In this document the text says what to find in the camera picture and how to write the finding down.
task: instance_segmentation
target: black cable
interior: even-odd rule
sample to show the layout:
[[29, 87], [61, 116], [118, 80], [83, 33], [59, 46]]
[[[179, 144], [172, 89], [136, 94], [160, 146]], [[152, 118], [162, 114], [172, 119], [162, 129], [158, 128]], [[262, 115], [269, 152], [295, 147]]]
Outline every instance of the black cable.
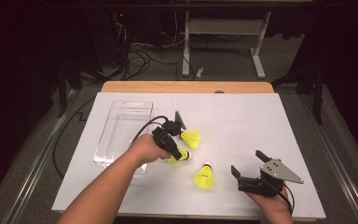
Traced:
[[92, 97], [91, 99], [89, 99], [86, 103], [84, 103], [81, 107], [78, 108], [78, 110], [71, 116], [71, 118], [68, 119], [68, 121], [65, 123], [65, 125], [63, 126], [63, 128], [60, 130], [60, 134], [58, 135], [57, 141], [54, 144], [54, 148], [53, 148], [53, 163], [54, 163], [54, 168], [57, 172], [57, 174], [61, 177], [61, 179], [63, 179], [63, 174], [61, 173], [60, 169], [58, 168], [57, 162], [56, 162], [56, 148], [58, 145], [58, 142], [60, 141], [60, 138], [62, 136], [63, 131], [66, 129], [66, 127], [68, 126], [68, 124], [70, 123], [70, 121], [72, 120], [72, 118], [75, 115], [80, 115], [79, 121], [86, 121], [86, 119], [83, 119], [83, 112], [79, 112], [86, 104], [88, 104], [89, 102], [91, 102], [92, 100], [94, 100], [95, 97]]
[[292, 191], [289, 189], [289, 187], [287, 187], [287, 185], [283, 184], [290, 192], [290, 195], [292, 195], [292, 202], [293, 202], [293, 205], [292, 205], [292, 212], [295, 210], [295, 195], [293, 195]]
[[145, 129], [149, 124], [153, 123], [153, 121], [155, 121], [156, 119], [165, 119], [165, 121], [169, 121], [169, 120], [167, 119], [167, 117], [165, 117], [165, 116], [157, 116], [157, 117], [155, 117], [155, 118], [149, 120], [149, 121], [144, 125], [144, 127], [142, 127], [141, 130], [139, 130], [139, 132], [135, 135], [135, 137], [133, 138], [132, 142], [135, 142], [135, 140], [139, 137], [139, 135], [141, 134], [141, 132], [143, 132], [144, 129]]

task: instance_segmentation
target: dark background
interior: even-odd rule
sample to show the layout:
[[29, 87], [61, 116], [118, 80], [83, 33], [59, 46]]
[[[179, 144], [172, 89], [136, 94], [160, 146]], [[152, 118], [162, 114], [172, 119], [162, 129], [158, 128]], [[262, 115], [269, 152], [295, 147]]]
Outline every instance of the dark background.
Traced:
[[[201, 16], [237, 18], [257, 13], [213, 12]], [[32, 128], [51, 107], [50, 95], [58, 86], [62, 65], [67, 65], [69, 59], [98, 71], [103, 64], [113, 66], [119, 62], [119, 46], [109, 41], [115, 36], [107, 20], [111, 16], [57, 13], [46, 10], [37, 1], [0, 0], [0, 182]], [[126, 22], [139, 35], [156, 45], [160, 31], [174, 32], [167, 25], [172, 23], [166, 22], [172, 20], [172, 14], [129, 13], [126, 17], [131, 18]], [[266, 36], [283, 34], [284, 38], [291, 38], [305, 33], [309, 35], [294, 65], [323, 56], [325, 83], [358, 142], [358, 4], [333, 14], [326, 10], [273, 12]], [[114, 53], [106, 54], [101, 46]], [[77, 67], [64, 73], [77, 87], [81, 86], [78, 72]]]

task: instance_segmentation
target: yellow shuttlecock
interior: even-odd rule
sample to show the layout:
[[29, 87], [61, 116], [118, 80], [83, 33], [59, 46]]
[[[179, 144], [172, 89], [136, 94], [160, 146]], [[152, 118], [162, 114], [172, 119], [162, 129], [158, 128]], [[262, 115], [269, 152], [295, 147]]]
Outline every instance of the yellow shuttlecock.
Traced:
[[201, 139], [201, 132], [200, 131], [187, 131], [182, 132], [180, 137], [191, 147], [195, 148], [199, 145]]
[[[182, 157], [179, 159], [179, 161], [188, 161], [190, 160], [190, 153], [184, 149], [182, 149], [181, 147], [178, 147], [180, 154], [182, 154]], [[167, 159], [168, 163], [174, 163], [176, 162], [176, 158], [175, 157], [170, 157], [169, 159]]]
[[211, 164], [203, 164], [200, 171], [194, 176], [193, 182], [201, 189], [211, 189], [214, 186]]

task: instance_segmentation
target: black wire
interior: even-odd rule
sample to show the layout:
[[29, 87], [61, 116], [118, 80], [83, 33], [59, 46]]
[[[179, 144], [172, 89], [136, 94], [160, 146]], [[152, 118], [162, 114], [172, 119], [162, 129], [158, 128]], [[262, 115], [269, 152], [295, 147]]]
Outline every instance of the black wire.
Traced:
[[292, 212], [295, 210], [295, 195], [293, 195], [292, 191], [289, 189], [289, 187], [287, 187], [287, 185], [283, 184], [290, 192], [290, 195], [292, 195], [292, 201], [293, 201], [293, 205], [292, 205]]
[[268, 181], [264, 180], [264, 183], [268, 184], [272, 189], [274, 189], [278, 193], [279, 196], [281, 196], [281, 198], [283, 198], [285, 202], [287, 202], [287, 204], [289, 205], [288, 208], [291, 216], [293, 214], [293, 207], [292, 204], [289, 202], [289, 200], [283, 194], [281, 194], [277, 189], [275, 189]]
[[[148, 53], [147, 53], [147, 49], [146, 49], [146, 45], [137, 45], [140, 46], [140, 49], [137, 50], [130, 50], [129, 53], [130, 54], [134, 54], [136, 55], [135, 57], [128, 59], [129, 60], [129, 64], [132, 67], [137, 67], [137, 71], [135, 73], [131, 73], [130, 69], [127, 70], [126, 74], [123, 75], [123, 77], [121, 78], [121, 80], [133, 80], [134, 77], [141, 75], [142, 73], [144, 73], [149, 67], [151, 62], [156, 62], [156, 63], [161, 63], [161, 64], [167, 64], [167, 65], [175, 65], [175, 74], [177, 75], [177, 71], [178, 71], [178, 63], [164, 63], [158, 60], [153, 59]], [[135, 64], [133, 61], [135, 60], [142, 60], [142, 63], [140, 64]]]
[[78, 108], [78, 110], [71, 116], [71, 118], [68, 119], [68, 121], [65, 123], [65, 126], [63, 126], [63, 128], [60, 130], [60, 134], [58, 135], [57, 141], [54, 144], [54, 148], [53, 148], [53, 163], [54, 163], [54, 168], [56, 170], [56, 172], [58, 173], [58, 175], [61, 177], [61, 179], [63, 179], [63, 174], [60, 171], [60, 169], [58, 168], [57, 165], [57, 161], [56, 161], [56, 148], [58, 145], [58, 142], [60, 141], [60, 138], [62, 136], [63, 131], [66, 129], [66, 127], [68, 126], [68, 124], [70, 123], [70, 121], [72, 120], [72, 118], [75, 115], [80, 115], [79, 121], [86, 121], [86, 119], [83, 119], [83, 112], [79, 112], [86, 104], [88, 104], [89, 102], [91, 102], [92, 100], [94, 100], [95, 97], [92, 97], [91, 99], [89, 99], [86, 103], [84, 103], [81, 107]]
[[144, 125], [144, 127], [142, 127], [141, 130], [139, 130], [139, 132], [135, 135], [135, 137], [133, 138], [132, 142], [135, 142], [135, 140], [139, 137], [139, 135], [141, 134], [141, 132], [143, 132], [144, 129], [145, 129], [149, 124], [153, 123], [153, 121], [155, 121], [156, 119], [165, 119], [165, 121], [169, 121], [169, 120], [167, 119], [167, 117], [165, 117], [165, 116], [157, 116], [157, 117], [155, 117], [155, 118], [149, 120], [149, 121]]

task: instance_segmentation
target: plastic box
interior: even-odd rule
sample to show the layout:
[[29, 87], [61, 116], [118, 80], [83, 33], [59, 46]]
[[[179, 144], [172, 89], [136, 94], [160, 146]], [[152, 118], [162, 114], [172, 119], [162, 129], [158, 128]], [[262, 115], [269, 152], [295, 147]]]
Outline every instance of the plastic box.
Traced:
[[[104, 170], [130, 146], [135, 135], [150, 121], [153, 102], [114, 101], [95, 150], [94, 161]], [[142, 133], [148, 133], [148, 126]], [[135, 173], [144, 173], [146, 164]]]

